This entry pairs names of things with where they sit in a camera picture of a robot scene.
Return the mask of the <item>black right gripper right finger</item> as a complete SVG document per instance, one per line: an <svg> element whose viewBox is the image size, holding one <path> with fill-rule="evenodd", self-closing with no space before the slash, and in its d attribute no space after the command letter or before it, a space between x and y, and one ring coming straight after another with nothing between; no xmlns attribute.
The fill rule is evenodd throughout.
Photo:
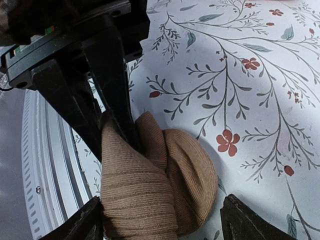
<svg viewBox="0 0 320 240"><path fill-rule="evenodd" d="M220 218L224 240L294 239L265 221L234 194L229 194L224 198Z"/></svg>

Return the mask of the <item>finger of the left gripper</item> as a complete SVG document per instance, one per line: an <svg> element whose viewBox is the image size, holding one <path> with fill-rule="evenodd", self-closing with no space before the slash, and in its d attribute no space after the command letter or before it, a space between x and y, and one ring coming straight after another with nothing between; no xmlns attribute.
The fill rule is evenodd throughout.
<svg viewBox="0 0 320 240"><path fill-rule="evenodd" d="M87 76L57 59L31 70L32 83L56 112L80 135L94 156L102 158L99 117Z"/></svg>
<svg viewBox="0 0 320 240"><path fill-rule="evenodd" d="M97 92L117 133L136 151L143 151L133 121L121 35L108 14L93 19L98 30L82 42Z"/></svg>

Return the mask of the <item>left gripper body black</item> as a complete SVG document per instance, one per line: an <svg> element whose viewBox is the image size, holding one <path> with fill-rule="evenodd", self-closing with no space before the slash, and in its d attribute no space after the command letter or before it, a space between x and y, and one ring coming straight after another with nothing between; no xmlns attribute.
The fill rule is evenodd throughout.
<svg viewBox="0 0 320 240"><path fill-rule="evenodd" d="M0 71L9 86L32 88L29 71L67 45L96 34L103 18L120 31L125 60L142 54L150 20L145 0L3 0Z"/></svg>

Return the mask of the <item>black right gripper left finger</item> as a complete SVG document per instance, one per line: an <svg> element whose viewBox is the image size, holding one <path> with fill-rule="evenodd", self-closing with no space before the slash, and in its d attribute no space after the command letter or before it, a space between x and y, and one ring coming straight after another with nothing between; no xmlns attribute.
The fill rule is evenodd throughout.
<svg viewBox="0 0 320 240"><path fill-rule="evenodd" d="M102 211L100 198L94 196L66 222L41 240L103 240Z"/></svg>

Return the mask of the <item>tan ribbed sock brown cuff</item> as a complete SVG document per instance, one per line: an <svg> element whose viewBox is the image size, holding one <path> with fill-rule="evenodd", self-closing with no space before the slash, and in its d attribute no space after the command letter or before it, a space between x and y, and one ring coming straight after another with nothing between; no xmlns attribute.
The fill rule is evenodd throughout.
<svg viewBox="0 0 320 240"><path fill-rule="evenodd" d="M205 224L218 194L218 175L201 144L180 129L161 129L143 113L135 126L144 153L100 119L104 234L111 240L176 240Z"/></svg>

